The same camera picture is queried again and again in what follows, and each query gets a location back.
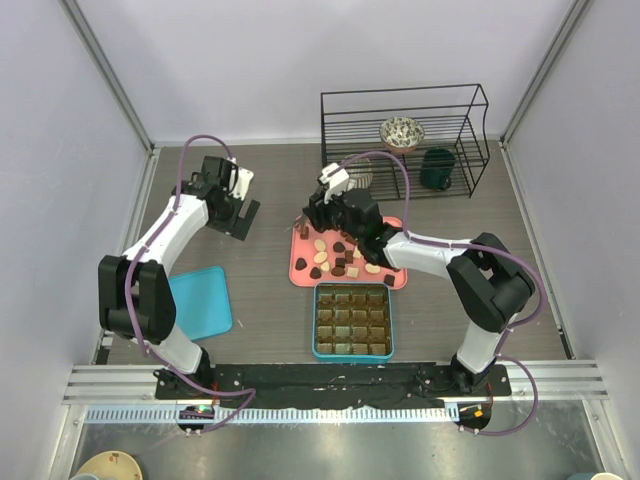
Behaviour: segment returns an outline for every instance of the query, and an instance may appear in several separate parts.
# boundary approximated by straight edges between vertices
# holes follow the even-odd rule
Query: chocolate
[[[307,268],[307,261],[300,257],[298,260],[296,260],[296,270],[300,271],[300,270],[304,270],[305,268]]]

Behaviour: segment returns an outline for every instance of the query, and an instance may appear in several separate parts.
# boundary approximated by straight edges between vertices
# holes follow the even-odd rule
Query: metal wire shelf
[[[339,163],[349,155],[367,150],[389,151],[380,139],[380,125],[392,116],[408,116],[418,121],[425,132],[424,140],[414,151],[394,153],[409,173],[411,198],[470,197],[489,162],[485,133],[488,107],[489,101],[478,83],[323,92],[320,95],[322,164]],[[436,158],[434,161],[434,149],[450,152],[452,160]],[[427,152],[432,155],[429,161],[425,160]],[[372,197],[375,200],[404,198],[405,186],[399,168],[385,158],[369,160],[373,174],[369,186]],[[347,168],[362,169],[361,165]],[[425,182],[421,182],[422,175],[436,175],[446,182],[427,188]]]

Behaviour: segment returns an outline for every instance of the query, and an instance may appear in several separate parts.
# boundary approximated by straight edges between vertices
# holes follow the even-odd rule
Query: gray concrete floor
[[[413,200],[410,226],[419,234],[473,238],[496,234],[512,253],[535,262],[516,198],[496,142],[491,161],[472,198]],[[311,353],[313,290],[289,281],[291,224],[316,186],[319,145],[233,147],[238,162],[255,172],[250,196],[262,203],[247,240],[240,242],[202,229],[175,263],[171,275],[221,266],[234,317],[233,329],[200,344],[217,363],[314,361]],[[143,231],[165,208],[176,180],[178,148],[162,150],[143,221]],[[184,178],[200,170],[216,147],[194,147]],[[401,217],[402,203],[382,202],[383,215]],[[405,288],[393,292],[395,361],[448,361],[460,346],[468,318],[450,282],[411,271]],[[535,306],[532,299],[525,313]],[[547,309],[519,329],[504,353],[524,360],[565,358],[556,324]],[[144,363],[138,348],[116,338],[111,364]]]

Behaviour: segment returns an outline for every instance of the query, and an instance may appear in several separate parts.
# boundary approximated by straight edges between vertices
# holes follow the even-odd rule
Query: cable
[[[207,428],[202,430],[202,433],[211,432],[213,430],[217,430],[218,428],[226,425],[230,420],[236,417],[256,396],[255,388],[246,388],[244,390],[238,390],[236,392],[218,392],[216,390],[211,390],[205,388],[201,385],[198,385],[196,382],[187,377],[184,373],[178,370],[175,366],[173,366],[169,361],[158,355],[154,352],[147,344],[144,342],[144,337],[142,336],[142,330],[140,329],[140,323],[138,322],[138,316],[136,314],[135,306],[133,305],[133,295],[131,292],[131,287],[133,285],[133,274],[135,272],[136,266],[140,262],[142,256],[149,251],[149,247],[153,244],[153,242],[158,238],[158,236],[162,233],[162,231],[171,223],[171,220],[176,215],[178,207],[180,206],[180,194],[181,194],[181,186],[182,186],[182,173],[184,170],[184,162],[187,155],[187,150],[189,145],[195,140],[199,139],[208,139],[218,142],[222,147],[226,150],[229,158],[233,158],[231,154],[231,150],[229,147],[219,138],[214,137],[213,135],[195,135],[189,138],[184,145],[182,146],[182,152],[180,153],[180,159],[178,160],[178,180],[176,182],[176,195],[175,200],[173,202],[173,209],[167,214],[165,219],[162,221],[160,226],[149,236],[146,244],[140,247],[140,250],[135,254],[133,260],[129,264],[129,268],[127,269],[127,274],[125,276],[125,285],[124,285],[124,298],[125,303],[127,304],[127,311],[129,312],[129,317],[131,318],[131,326],[133,327],[133,332],[135,334],[136,340],[140,349],[142,351],[142,355],[147,357],[151,355],[153,358],[158,360],[162,365],[169,369],[169,371],[173,372],[178,378],[180,378],[183,382],[189,385],[196,390],[199,390],[202,393],[207,395],[217,395],[219,397],[240,397],[242,395],[248,395],[245,401],[236,408],[231,414],[229,414],[224,420],[221,420],[218,423],[208,426]]]
[[[496,345],[496,348],[494,350],[494,355],[496,357],[500,357],[504,360],[507,360],[509,362],[515,363],[516,365],[518,365],[525,373],[525,375],[529,378],[529,381],[531,382],[531,388],[533,390],[533,406],[531,407],[531,412],[529,413],[529,415],[527,416],[527,418],[525,418],[525,420],[518,425],[517,427],[511,428],[509,430],[504,430],[504,431],[500,431],[500,432],[485,432],[485,431],[480,431],[480,430],[472,430],[468,427],[463,427],[465,431],[468,431],[470,433],[476,434],[476,435],[484,435],[484,436],[488,436],[488,437],[499,437],[502,435],[509,435],[511,433],[516,433],[519,432],[520,430],[522,430],[525,426],[527,426],[527,424],[531,421],[531,419],[533,419],[533,417],[536,414],[536,411],[538,410],[538,388],[536,386],[535,380],[533,378],[533,375],[531,375],[531,372],[529,371],[529,369],[519,360],[512,358],[512,357],[507,357],[505,355],[502,355],[500,353],[500,351],[502,350],[502,347],[504,346],[505,342],[507,341],[507,338],[509,337],[509,334],[511,332],[513,332],[513,330],[517,327],[520,327],[522,325],[526,325],[527,323],[531,322],[534,318],[536,318],[544,309],[544,307],[547,304],[547,291],[544,288],[544,283],[542,281],[542,278],[540,277],[540,275],[538,274],[538,272],[536,272],[527,262],[525,262],[524,260],[516,257],[515,255],[510,254],[509,252],[505,252],[504,250],[500,250],[498,248],[493,248],[493,247],[488,247],[485,245],[476,245],[475,243],[464,243],[464,242],[439,242],[437,240],[432,240],[429,238],[425,238],[425,237],[421,237],[419,235],[413,235],[412,232],[409,230],[409,199],[411,196],[411,185],[409,182],[409,174],[407,172],[406,167],[404,166],[404,164],[395,156],[395,155],[391,155],[388,152],[382,152],[382,151],[372,151],[372,152],[364,152],[364,153],[360,153],[358,155],[354,155],[351,157],[348,157],[346,159],[344,159],[341,163],[340,163],[340,168],[335,169],[333,172],[331,172],[328,177],[332,177],[333,175],[335,175],[337,172],[339,172],[340,170],[346,168],[347,166],[349,166],[349,164],[351,164],[352,162],[363,158],[363,157],[371,157],[371,156],[383,156],[383,157],[387,157],[389,158],[392,162],[395,162],[395,164],[400,168],[400,171],[402,172],[402,176],[404,177],[404,186],[405,186],[405,197],[404,197],[404,210],[402,212],[402,231],[404,233],[404,235],[412,242],[421,244],[421,245],[426,245],[426,246],[430,246],[430,247],[437,247],[437,248],[449,248],[449,249],[463,249],[463,250],[477,250],[480,252],[486,252],[486,253],[491,253],[493,255],[498,255],[500,257],[506,258],[507,260],[512,261],[513,263],[515,263],[516,265],[518,265],[519,267],[521,267],[525,272],[527,272],[529,274],[529,276],[533,279],[534,283],[536,284],[536,287],[538,288],[538,292],[539,292],[539,298],[538,298],[538,305],[536,306],[535,310],[527,317],[523,318],[522,320],[518,320],[515,321],[513,323],[510,323],[507,326],[507,329],[504,331],[504,333],[502,334],[502,337],[500,338],[500,340],[498,341],[498,344]]]

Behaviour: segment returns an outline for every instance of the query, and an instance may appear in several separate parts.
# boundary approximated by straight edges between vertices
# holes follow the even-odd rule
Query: wall
[[[41,479],[144,155],[57,2],[3,2],[0,30],[0,477]]]
[[[597,360],[640,471],[638,18],[636,0],[593,2],[512,150],[572,344]]]
[[[499,135],[571,0],[82,0],[149,134],[318,138],[321,91],[480,82]]]

